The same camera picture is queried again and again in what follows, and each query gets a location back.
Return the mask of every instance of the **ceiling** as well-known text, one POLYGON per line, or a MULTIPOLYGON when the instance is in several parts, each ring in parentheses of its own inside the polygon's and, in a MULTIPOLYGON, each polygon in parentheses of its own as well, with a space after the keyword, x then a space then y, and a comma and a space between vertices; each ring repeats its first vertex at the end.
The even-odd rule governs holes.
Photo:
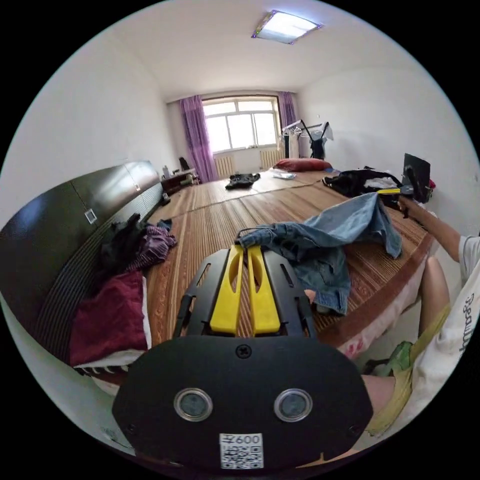
MULTIPOLYGON (((387 66, 394 51, 396 59, 403 52, 357 17, 316 0, 168 0, 112 31, 156 77, 166 102, 233 90, 297 92, 344 70, 387 66), (324 28, 294 45, 251 38, 273 9, 324 28)), ((400 57, 412 66, 408 54, 400 57)))

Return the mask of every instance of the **red pillow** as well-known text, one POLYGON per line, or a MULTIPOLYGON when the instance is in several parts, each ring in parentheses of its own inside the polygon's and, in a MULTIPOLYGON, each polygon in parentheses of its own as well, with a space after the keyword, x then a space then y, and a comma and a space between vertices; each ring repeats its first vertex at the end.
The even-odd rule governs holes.
POLYGON ((276 169, 287 172, 316 172, 319 170, 331 169, 332 165, 325 160, 317 158, 285 158, 275 165, 276 169))

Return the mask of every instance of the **jeans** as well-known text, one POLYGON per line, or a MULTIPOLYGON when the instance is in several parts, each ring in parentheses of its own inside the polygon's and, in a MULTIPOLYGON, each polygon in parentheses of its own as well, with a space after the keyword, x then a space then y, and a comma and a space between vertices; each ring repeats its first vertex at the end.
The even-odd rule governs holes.
POLYGON ((324 210, 304 223, 259 225, 239 238, 243 248, 264 246, 291 263, 314 302, 334 312, 347 313, 350 276, 344 245, 354 242, 383 244, 396 259, 402 238, 377 193, 366 193, 324 210))

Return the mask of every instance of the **purple curtain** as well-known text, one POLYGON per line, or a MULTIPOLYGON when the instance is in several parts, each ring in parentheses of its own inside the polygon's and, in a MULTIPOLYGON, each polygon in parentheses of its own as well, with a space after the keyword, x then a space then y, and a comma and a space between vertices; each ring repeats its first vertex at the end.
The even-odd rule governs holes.
POLYGON ((278 108, 280 109, 280 122, 282 128, 285 128, 287 125, 298 120, 297 115, 295 114, 292 94, 289 91, 281 91, 278 93, 278 108))
POLYGON ((180 109, 191 166, 203 184, 217 180, 202 98, 199 95, 183 98, 180 109))

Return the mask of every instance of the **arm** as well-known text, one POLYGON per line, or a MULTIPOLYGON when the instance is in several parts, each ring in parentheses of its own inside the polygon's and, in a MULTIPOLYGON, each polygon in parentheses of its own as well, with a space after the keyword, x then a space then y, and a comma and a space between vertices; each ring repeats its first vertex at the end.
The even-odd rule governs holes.
POLYGON ((398 203, 402 210, 408 208, 408 214, 411 218, 418 220, 437 241, 446 250, 450 257, 459 261, 459 244, 461 235, 450 225, 434 217, 421 206, 418 206, 409 198, 400 197, 398 203))

